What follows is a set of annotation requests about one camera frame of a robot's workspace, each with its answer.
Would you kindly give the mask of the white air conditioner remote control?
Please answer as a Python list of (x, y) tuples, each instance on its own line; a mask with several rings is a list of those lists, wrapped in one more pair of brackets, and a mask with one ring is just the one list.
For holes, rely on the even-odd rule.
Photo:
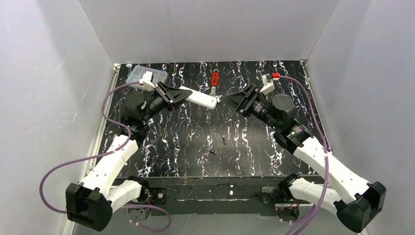
[(191, 88), (187, 88), (185, 86), (180, 86), (179, 89), (189, 90), (192, 92), (192, 94), (185, 99), (190, 103), (194, 103), (208, 109), (214, 109), (218, 103), (215, 97), (210, 96), (208, 94), (193, 90)]

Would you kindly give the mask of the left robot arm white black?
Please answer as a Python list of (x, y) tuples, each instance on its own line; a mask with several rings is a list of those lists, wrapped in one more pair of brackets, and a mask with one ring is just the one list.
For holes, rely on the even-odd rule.
[(144, 194), (149, 185), (142, 177), (130, 176), (116, 187), (113, 187), (113, 182), (146, 138), (148, 120), (164, 109), (175, 110), (191, 95), (191, 90), (170, 87), (162, 82), (151, 85), (146, 96), (141, 93), (126, 95), (119, 124), (124, 131), (114, 136), (106, 155), (93, 170), (79, 183), (71, 183), (66, 189), (68, 220), (102, 231), (115, 211)]

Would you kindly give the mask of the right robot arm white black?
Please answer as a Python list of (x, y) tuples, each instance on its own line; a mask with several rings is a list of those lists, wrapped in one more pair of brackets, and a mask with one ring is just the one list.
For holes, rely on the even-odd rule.
[(314, 184), (291, 174), (278, 185), (284, 200), (299, 199), (335, 214), (349, 230), (360, 233), (381, 212), (386, 188), (358, 176), (325, 150), (312, 132), (295, 119), (292, 98), (276, 94), (268, 99), (255, 85), (222, 98), (244, 117), (254, 116), (274, 130), (279, 146), (312, 167), (324, 178)]

